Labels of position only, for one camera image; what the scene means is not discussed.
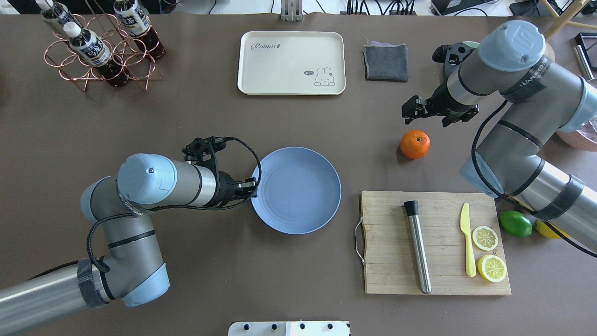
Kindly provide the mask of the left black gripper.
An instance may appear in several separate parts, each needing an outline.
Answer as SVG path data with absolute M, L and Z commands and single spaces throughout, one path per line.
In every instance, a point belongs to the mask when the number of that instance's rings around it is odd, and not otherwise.
M 235 181 L 229 174 L 218 171 L 218 190 L 215 194 L 215 207 L 224 207 L 231 201 L 247 200 L 256 197 L 258 179 L 248 178 L 245 181 Z

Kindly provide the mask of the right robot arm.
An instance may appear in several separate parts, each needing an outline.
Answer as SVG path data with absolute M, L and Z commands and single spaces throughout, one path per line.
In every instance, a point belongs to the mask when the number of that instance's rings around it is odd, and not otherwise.
M 413 96 L 402 106 L 405 123 L 442 116 L 444 127 L 469 121 L 480 100 L 496 91 L 510 108 L 475 147 L 461 175 L 489 196 L 507 194 L 533 215 L 595 251 L 596 192 L 538 156 L 556 131 L 580 129 L 596 115 L 596 89 L 554 63 L 546 41 L 528 21 L 508 21 L 491 32 L 454 66 L 427 99 Z

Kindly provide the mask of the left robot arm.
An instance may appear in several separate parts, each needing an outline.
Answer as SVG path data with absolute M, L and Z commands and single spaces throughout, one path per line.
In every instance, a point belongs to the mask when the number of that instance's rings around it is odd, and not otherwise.
M 236 181 L 215 157 L 193 164 L 158 154 L 134 154 L 118 174 L 81 196 L 92 222 L 88 257 L 58 266 L 1 291 L 1 334 L 12 336 L 122 299 L 130 308 L 170 287 L 151 214 L 172 208 L 230 209 L 256 196 L 260 177 Z

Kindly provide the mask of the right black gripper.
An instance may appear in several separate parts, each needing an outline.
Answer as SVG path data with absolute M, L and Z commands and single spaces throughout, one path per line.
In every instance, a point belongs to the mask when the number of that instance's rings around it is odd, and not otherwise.
M 442 116 L 442 127 L 448 127 L 459 121 L 466 123 L 478 113 L 478 105 L 464 105 L 457 102 L 450 95 L 446 83 L 435 89 L 429 99 L 412 96 L 402 105 L 402 117 L 407 125 L 416 119 Z

